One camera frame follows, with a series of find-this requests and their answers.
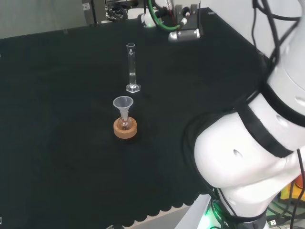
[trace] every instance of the white wall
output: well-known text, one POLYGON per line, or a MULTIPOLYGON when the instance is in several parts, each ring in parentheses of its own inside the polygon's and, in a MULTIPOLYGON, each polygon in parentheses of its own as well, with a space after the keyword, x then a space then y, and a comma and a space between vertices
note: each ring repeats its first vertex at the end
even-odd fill
POLYGON ((0 38, 85 25, 81 0, 0 0, 0 38))
MULTIPOLYGON (((301 15, 301 7, 298 0, 269 0, 272 13, 297 17, 301 15)), ((243 35, 251 43, 251 27, 253 23, 252 0, 202 0, 202 7, 210 7, 212 10, 243 35)), ((270 55, 274 42, 268 20, 264 14, 257 10, 255 27, 255 40, 258 49, 266 55, 270 55)), ((289 28, 292 22, 276 20, 279 37, 289 28)))

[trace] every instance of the plastic funnel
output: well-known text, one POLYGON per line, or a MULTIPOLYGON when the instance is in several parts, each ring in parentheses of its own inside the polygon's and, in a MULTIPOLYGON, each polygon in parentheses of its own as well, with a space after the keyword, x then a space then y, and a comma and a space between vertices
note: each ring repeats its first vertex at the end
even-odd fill
POLYGON ((133 104, 133 99, 129 96, 120 96, 113 101, 113 105, 121 112, 121 118, 125 121, 128 118, 129 107, 133 104))

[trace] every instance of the red object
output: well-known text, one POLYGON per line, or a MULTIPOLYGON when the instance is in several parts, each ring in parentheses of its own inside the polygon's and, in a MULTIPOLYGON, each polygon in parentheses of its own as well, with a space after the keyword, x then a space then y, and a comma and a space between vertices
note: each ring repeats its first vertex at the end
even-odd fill
POLYGON ((296 179, 295 179, 295 185, 299 188, 303 188, 303 178, 302 175, 299 175, 296 179))

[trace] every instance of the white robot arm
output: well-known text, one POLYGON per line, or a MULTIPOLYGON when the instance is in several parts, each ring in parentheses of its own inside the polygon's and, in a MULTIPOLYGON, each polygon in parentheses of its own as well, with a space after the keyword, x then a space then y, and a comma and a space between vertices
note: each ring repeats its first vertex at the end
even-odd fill
POLYGON ((301 174, 297 149, 305 162, 305 0, 300 3, 303 17, 262 93, 212 124, 195 143, 197 168, 221 188, 230 206, 220 194, 221 202, 231 215, 264 214, 275 195, 301 174))

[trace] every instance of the black table cover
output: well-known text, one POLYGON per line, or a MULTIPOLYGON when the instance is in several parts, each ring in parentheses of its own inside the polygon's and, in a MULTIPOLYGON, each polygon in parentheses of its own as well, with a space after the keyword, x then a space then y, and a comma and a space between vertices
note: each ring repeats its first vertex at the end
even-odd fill
POLYGON ((0 41, 2 228, 130 226, 206 193, 183 162, 182 130, 261 79, 253 46, 210 11, 193 42, 137 20, 0 41), (129 42, 136 94, 125 91, 129 42), (130 140, 113 133, 121 95, 134 99, 130 140))

